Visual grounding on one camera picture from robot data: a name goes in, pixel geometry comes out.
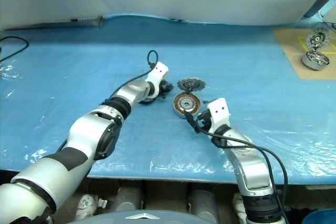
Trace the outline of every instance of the robotic arm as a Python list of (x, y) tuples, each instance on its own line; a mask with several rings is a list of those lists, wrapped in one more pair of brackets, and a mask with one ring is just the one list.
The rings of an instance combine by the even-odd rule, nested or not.
[(70, 128), (63, 150), (39, 159), (13, 177), (10, 184), (1, 185), (0, 223), (39, 223), (55, 213), (93, 164), (114, 151), (121, 126), (134, 106), (162, 93), (168, 71), (167, 66), (157, 62), (145, 81), (124, 85), (80, 117)]
[[(192, 116), (185, 113), (188, 122), (197, 129)], [(208, 133), (235, 138), (252, 143), (251, 139), (230, 127), (229, 110), (224, 98), (219, 98), (207, 104), (207, 110), (202, 112), (197, 120), (203, 123), (202, 130)], [(269, 170), (264, 161), (257, 155), (255, 148), (244, 148), (243, 143), (209, 136), (217, 147), (227, 146), (225, 153), (232, 163), (243, 198), (248, 224), (271, 223), (285, 224), (277, 203)]]

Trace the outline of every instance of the blue plastic sheet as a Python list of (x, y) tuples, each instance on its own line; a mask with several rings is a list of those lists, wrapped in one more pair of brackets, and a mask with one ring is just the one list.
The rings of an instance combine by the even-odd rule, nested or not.
[[(155, 49), (169, 82), (199, 77), (207, 82), (201, 99), (224, 97), (232, 127), (277, 153), (291, 184), (336, 182), (336, 82), (300, 80), (269, 27), (117, 17), (101, 28), (10, 34), (30, 47), (1, 66), (1, 169), (22, 170), (53, 153), (78, 117), (148, 69), (146, 54)], [(3, 55), (20, 45), (4, 41)], [(235, 182), (225, 153), (173, 112), (179, 92), (139, 104), (114, 153), (90, 176)]]

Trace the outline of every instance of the circular metal part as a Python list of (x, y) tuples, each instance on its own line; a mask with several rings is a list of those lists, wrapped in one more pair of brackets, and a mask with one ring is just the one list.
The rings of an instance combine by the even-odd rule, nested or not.
[(308, 51), (305, 55), (303, 55), (302, 62), (313, 70), (322, 70), (329, 65), (330, 60), (327, 56), (320, 52)]
[(176, 114), (184, 118), (184, 111), (191, 115), (196, 114), (201, 107), (201, 102), (197, 96), (193, 94), (181, 93), (175, 96), (173, 108)]
[(177, 82), (177, 86), (186, 92), (202, 90), (205, 85), (205, 81), (197, 77), (184, 78)]
[(306, 44), (310, 50), (317, 50), (325, 47), (330, 41), (330, 33), (323, 27), (312, 30), (307, 35)]

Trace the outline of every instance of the table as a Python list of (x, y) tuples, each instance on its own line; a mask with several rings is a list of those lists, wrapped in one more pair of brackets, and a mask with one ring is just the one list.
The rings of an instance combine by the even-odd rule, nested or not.
[[(315, 19), (293, 26), (313, 27)], [(0, 168), (22, 170), (53, 153), (73, 122), (121, 83), (148, 69), (155, 49), (176, 84), (207, 82), (197, 95), (225, 97), (232, 127), (283, 160), (291, 184), (336, 181), (336, 82), (300, 80), (271, 27), (112, 18), (100, 27), (7, 32), (30, 41), (3, 62), (0, 80)], [(19, 48), (3, 42), (3, 55)], [(114, 153), (89, 176), (235, 183), (224, 152), (197, 135), (172, 109), (180, 90), (139, 104), (125, 121)], [(271, 159), (275, 181), (280, 166)]]

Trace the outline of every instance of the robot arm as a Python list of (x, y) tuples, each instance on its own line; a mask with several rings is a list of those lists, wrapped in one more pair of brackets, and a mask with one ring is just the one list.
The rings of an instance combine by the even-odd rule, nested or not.
[[(207, 104), (207, 110), (198, 116), (204, 126), (203, 130), (216, 135), (235, 138), (252, 143), (251, 139), (230, 127), (229, 110), (224, 98), (219, 98)], [(243, 198), (248, 224), (272, 223), (285, 224), (281, 210), (272, 187), (269, 170), (263, 159), (257, 155), (255, 148), (243, 148), (243, 143), (209, 136), (217, 146), (225, 148), (225, 154), (232, 163), (238, 188)]]
[(45, 156), (0, 186), (0, 223), (39, 223), (75, 192), (93, 164), (108, 157), (134, 106), (155, 99), (168, 67), (158, 62), (145, 81), (135, 80), (80, 117), (70, 128), (67, 146)]

